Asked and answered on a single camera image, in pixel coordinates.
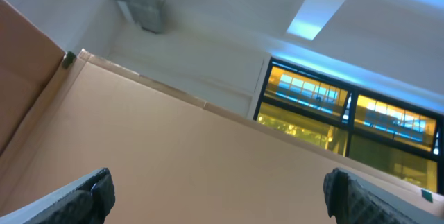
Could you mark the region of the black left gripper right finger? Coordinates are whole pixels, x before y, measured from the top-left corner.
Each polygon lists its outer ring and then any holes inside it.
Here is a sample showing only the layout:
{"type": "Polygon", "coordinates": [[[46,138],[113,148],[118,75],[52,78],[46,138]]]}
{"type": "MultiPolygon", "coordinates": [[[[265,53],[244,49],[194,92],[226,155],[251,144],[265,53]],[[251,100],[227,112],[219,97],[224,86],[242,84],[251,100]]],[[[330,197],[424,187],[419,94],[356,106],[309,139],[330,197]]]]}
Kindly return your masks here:
{"type": "Polygon", "coordinates": [[[427,224],[437,216],[342,168],[324,177],[327,214],[337,224],[427,224]]]}

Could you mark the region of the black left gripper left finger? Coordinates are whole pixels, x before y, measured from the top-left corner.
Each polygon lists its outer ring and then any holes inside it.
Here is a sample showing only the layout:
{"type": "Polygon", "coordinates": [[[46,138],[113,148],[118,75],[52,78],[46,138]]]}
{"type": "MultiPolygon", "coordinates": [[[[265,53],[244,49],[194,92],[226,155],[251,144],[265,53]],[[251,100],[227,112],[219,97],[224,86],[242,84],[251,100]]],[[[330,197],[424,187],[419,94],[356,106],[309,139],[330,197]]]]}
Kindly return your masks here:
{"type": "Polygon", "coordinates": [[[2,216],[1,224],[102,224],[114,204],[110,170],[101,168],[2,216]]]}

